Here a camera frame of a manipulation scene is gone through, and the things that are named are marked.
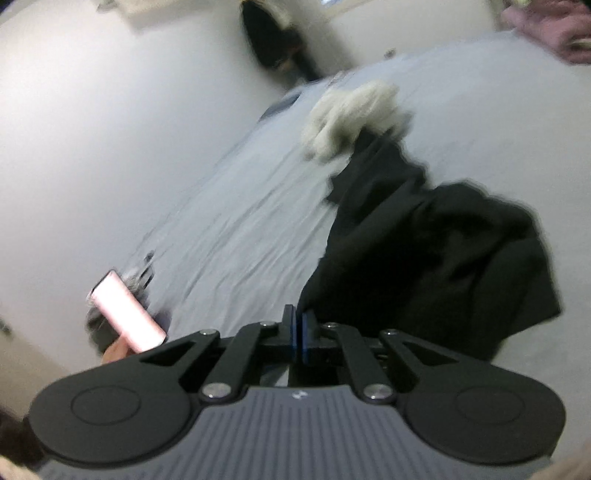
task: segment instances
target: logo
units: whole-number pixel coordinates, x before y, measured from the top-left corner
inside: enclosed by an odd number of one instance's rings
[[[296,400],[304,400],[308,396],[308,392],[304,392],[303,390],[293,392],[291,394]]]

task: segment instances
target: white bed sheet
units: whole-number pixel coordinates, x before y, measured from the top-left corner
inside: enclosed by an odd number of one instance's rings
[[[414,112],[405,147],[433,183],[472,179],[537,211],[564,313],[510,338],[495,362],[560,394],[557,455],[576,448],[591,437],[591,67],[500,33],[366,67],[340,85],[376,78],[400,86]],[[172,310],[172,338],[202,327],[232,335],[297,302],[334,219],[326,180],[346,161],[306,161],[299,146],[325,87],[257,125],[139,246],[130,265],[155,251],[151,310]]]

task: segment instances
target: white fluffy cloth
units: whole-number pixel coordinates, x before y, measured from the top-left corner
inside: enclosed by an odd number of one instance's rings
[[[302,143],[311,157],[330,159],[352,145],[363,127],[383,134],[393,129],[399,136],[405,125],[396,103],[398,88],[368,82],[355,90],[329,88],[318,100],[302,132]]]
[[[5,480],[40,480],[30,470],[14,465],[10,460],[0,456],[0,477]]]

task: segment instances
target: white wall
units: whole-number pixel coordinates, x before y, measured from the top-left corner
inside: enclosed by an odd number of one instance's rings
[[[0,335],[0,410],[24,417],[35,395],[64,375],[63,368],[21,338]]]
[[[213,3],[137,29],[39,0],[0,24],[0,315],[70,371],[96,362],[91,286],[282,94],[238,2]]]
[[[333,17],[330,28],[359,65],[383,60],[390,49],[408,53],[496,28],[488,0],[359,1],[343,0],[325,10]]]

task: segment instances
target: white fur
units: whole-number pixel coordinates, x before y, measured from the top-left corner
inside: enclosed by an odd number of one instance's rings
[[[304,126],[302,143],[312,157],[329,159],[352,145],[363,127],[377,134],[390,128],[399,135],[404,116],[398,111],[398,88],[380,81],[355,90],[331,87],[318,100]]]

